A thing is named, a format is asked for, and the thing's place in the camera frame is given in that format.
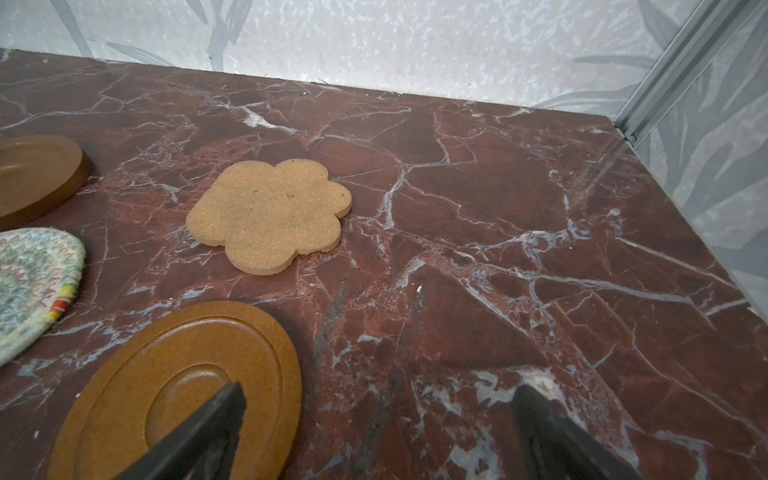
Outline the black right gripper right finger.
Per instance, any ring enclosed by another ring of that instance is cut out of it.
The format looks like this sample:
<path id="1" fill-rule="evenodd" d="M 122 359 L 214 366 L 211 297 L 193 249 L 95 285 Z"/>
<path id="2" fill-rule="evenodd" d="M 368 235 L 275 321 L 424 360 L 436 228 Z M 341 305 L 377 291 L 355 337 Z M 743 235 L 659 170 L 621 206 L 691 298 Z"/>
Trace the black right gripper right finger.
<path id="1" fill-rule="evenodd" d="M 530 385 L 511 402 L 526 473 L 530 479 L 612 480 L 640 475 L 594 440 Z"/>

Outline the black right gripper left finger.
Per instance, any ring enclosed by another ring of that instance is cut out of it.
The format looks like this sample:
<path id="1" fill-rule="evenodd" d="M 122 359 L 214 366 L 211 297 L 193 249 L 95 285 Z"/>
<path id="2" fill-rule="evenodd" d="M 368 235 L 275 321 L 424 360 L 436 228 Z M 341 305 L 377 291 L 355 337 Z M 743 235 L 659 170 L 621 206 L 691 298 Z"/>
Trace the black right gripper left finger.
<path id="1" fill-rule="evenodd" d="M 117 477 L 228 479 L 246 407 L 242 385 L 225 385 Z"/>

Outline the brown round wooden coaster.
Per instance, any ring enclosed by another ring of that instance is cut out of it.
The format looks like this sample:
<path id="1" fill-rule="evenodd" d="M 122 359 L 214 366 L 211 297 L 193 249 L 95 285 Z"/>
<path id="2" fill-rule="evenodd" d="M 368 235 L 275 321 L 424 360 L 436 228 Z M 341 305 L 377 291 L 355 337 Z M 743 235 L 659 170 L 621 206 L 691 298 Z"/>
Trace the brown round wooden coaster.
<path id="1" fill-rule="evenodd" d="M 236 301 L 182 308 L 119 348 L 70 409 L 48 478 L 113 478 L 234 382 L 247 405 L 232 476 L 280 478 L 301 417 L 299 360 L 271 315 Z"/>

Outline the cork flower-shaped coaster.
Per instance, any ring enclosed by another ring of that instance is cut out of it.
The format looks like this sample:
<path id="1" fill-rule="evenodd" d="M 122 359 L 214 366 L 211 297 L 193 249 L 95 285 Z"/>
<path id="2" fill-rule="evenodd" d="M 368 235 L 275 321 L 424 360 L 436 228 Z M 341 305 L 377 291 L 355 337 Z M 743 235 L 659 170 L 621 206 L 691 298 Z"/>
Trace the cork flower-shaped coaster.
<path id="1" fill-rule="evenodd" d="M 185 226 L 197 242 L 222 246 L 237 269 L 268 276 L 299 255 L 334 249 L 351 207 L 351 192 L 319 162 L 242 161 L 219 175 Z"/>

